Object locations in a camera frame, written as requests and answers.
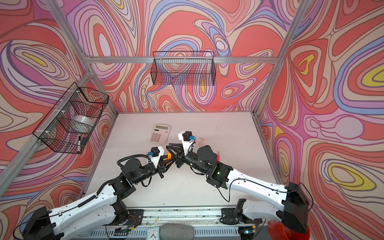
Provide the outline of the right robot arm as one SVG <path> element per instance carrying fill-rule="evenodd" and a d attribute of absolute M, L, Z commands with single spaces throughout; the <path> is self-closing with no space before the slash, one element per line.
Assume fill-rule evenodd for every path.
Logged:
<path fill-rule="evenodd" d="M 308 232 L 310 203 L 300 184 L 278 185 L 247 176 L 218 161 L 210 146 L 201 147 L 197 153 L 190 148 L 184 150 L 181 144 L 169 144 L 166 149 L 178 168 L 189 165 L 193 172 L 205 176 L 208 184 L 228 190 L 227 202 L 232 190 L 245 193 L 274 207 L 276 217 L 289 230 L 298 234 Z"/>

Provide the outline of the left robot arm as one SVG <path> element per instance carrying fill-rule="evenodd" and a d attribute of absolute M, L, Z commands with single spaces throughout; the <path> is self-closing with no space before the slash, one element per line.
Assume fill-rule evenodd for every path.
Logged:
<path fill-rule="evenodd" d="M 71 204 L 33 212 L 22 231 L 24 240 L 70 240 L 99 226 L 124 226 L 129 232 L 141 221 L 133 215 L 123 200 L 135 190 L 135 185 L 158 174 L 161 177 L 171 167 L 174 158 L 165 155 L 132 155 L 118 160 L 121 173 L 104 182 L 99 189 Z"/>

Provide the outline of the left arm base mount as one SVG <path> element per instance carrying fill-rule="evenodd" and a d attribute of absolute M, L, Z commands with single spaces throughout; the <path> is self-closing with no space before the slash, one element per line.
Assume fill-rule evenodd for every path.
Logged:
<path fill-rule="evenodd" d="M 142 224 L 144 215 L 143 209 L 127 209 L 115 212 L 115 218 L 107 226 L 139 226 Z"/>

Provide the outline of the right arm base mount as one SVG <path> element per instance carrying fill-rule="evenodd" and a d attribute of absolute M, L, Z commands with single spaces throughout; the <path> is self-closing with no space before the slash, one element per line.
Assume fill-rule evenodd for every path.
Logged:
<path fill-rule="evenodd" d="M 250 219 L 245 216 L 243 210 L 236 208 L 221 208 L 220 222 L 224 225 L 237 225 L 237 224 L 253 224 L 259 225 L 263 223 L 262 219 Z"/>

